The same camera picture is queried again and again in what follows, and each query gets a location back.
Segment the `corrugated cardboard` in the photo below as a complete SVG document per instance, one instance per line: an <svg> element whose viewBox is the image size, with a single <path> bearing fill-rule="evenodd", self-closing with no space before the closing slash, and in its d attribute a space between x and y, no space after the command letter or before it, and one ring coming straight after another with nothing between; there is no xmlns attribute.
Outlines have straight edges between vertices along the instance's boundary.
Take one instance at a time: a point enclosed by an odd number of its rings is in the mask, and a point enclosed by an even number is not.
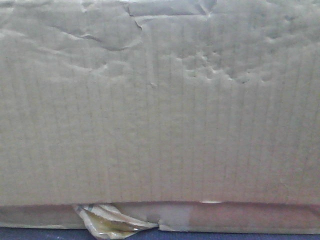
<svg viewBox="0 0 320 240"><path fill-rule="evenodd" d="M0 1L0 205L320 203L320 3Z"/></svg>

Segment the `blue surface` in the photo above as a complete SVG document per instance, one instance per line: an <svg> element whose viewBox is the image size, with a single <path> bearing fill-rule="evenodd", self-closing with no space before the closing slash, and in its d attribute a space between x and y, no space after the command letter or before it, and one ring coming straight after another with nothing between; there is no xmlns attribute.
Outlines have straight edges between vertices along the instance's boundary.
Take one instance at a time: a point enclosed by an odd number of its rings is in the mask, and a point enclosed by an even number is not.
<svg viewBox="0 0 320 240"><path fill-rule="evenodd" d="M126 240L320 240L320 235L235 234L207 232L139 232ZM87 230L0 227L0 240L96 240Z"/></svg>

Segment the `cardboard surface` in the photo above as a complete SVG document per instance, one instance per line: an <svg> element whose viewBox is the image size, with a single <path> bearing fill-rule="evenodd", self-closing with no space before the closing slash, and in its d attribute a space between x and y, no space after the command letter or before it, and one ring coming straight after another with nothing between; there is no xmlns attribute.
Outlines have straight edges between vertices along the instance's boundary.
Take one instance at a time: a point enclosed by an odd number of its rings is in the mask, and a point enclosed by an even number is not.
<svg viewBox="0 0 320 240"><path fill-rule="evenodd" d="M319 204L314 0L0 1L0 206Z"/></svg>

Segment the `dark surface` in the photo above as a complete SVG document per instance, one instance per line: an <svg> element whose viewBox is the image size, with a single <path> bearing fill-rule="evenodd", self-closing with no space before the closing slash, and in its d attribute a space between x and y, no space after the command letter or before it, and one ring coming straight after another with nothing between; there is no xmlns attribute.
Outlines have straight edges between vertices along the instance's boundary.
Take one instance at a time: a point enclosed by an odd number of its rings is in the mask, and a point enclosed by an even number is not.
<svg viewBox="0 0 320 240"><path fill-rule="evenodd" d="M320 235L235 234L207 232L139 232L126 240L320 240ZM0 240L96 240L87 230L0 227Z"/></svg>

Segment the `torn tape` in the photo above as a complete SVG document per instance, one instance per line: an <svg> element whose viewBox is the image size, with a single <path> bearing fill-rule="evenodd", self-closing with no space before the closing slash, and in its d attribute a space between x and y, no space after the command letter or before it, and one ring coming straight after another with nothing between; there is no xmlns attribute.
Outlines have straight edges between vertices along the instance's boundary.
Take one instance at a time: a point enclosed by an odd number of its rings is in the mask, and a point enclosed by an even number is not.
<svg viewBox="0 0 320 240"><path fill-rule="evenodd" d="M85 227L98 240L124 239L139 231L157 228L157 223L122 214L112 204L74 205Z"/></svg>

